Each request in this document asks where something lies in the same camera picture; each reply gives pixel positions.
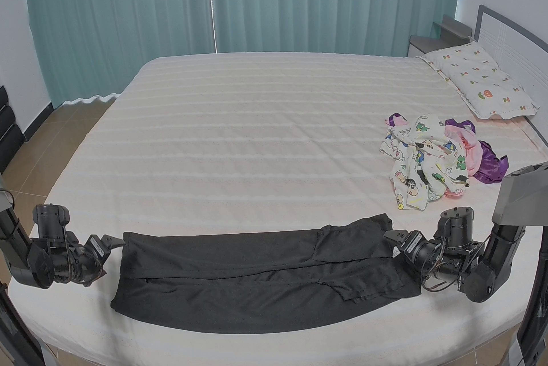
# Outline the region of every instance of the white bed sheet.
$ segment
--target white bed sheet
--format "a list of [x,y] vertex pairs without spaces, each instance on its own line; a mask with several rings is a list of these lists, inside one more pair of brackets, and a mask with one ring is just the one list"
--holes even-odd
[[[121,237],[345,225],[386,212],[395,229],[431,236],[439,213],[475,210],[474,237],[490,231],[499,185],[471,179],[458,200],[399,211],[379,152],[384,118],[476,122],[508,154],[510,170],[542,162],[518,121],[479,122],[423,61],[360,55],[243,53],[146,64],[91,130],[48,197],[72,230]],[[455,289],[422,293],[354,319],[292,333],[227,335],[163,328],[116,314],[121,250],[84,288],[9,294],[46,342],[104,365],[435,365],[510,328],[531,291],[540,229],[528,228],[510,280],[487,302]]]

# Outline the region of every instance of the folded black pants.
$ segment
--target folded black pants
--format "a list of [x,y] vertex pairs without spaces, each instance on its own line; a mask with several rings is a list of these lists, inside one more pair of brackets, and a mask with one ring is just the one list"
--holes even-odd
[[420,294],[392,258],[386,214],[316,230],[152,237],[125,232],[118,313],[204,333],[315,328]]

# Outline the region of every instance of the floor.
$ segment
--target floor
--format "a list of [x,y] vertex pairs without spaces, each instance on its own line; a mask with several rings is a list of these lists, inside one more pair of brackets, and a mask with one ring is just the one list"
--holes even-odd
[[[15,212],[27,232],[32,229],[32,208],[43,203],[70,158],[99,118],[113,103],[64,105],[56,109],[24,144],[2,174],[5,187],[15,196]],[[11,275],[0,259],[0,280],[9,283]],[[510,340],[511,329],[476,347],[445,366],[495,366]],[[63,366],[91,366],[92,363],[51,347]],[[0,366],[11,362],[0,350]],[[548,349],[539,366],[548,366]]]

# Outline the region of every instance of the floral pillowcase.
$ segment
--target floral pillowcase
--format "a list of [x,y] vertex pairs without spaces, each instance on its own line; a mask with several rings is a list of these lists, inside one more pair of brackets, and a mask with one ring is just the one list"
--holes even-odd
[[538,106],[510,75],[477,43],[439,49],[421,57],[457,92],[483,120],[534,115]]

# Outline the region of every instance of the white label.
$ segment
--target white label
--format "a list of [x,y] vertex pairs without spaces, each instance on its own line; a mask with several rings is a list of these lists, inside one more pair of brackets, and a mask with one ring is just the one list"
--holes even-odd
[[420,239],[422,238],[422,234],[418,233],[415,237],[415,239],[411,242],[409,247],[407,248],[407,253],[411,253],[413,249],[416,247],[417,244],[419,244]]
[[95,250],[99,253],[99,255],[101,256],[105,256],[105,252],[103,252],[103,249],[101,249],[101,246],[99,246],[99,244],[97,243],[97,241],[95,241],[95,239],[92,237],[89,239],[93,245],[93,247],[95,248]]

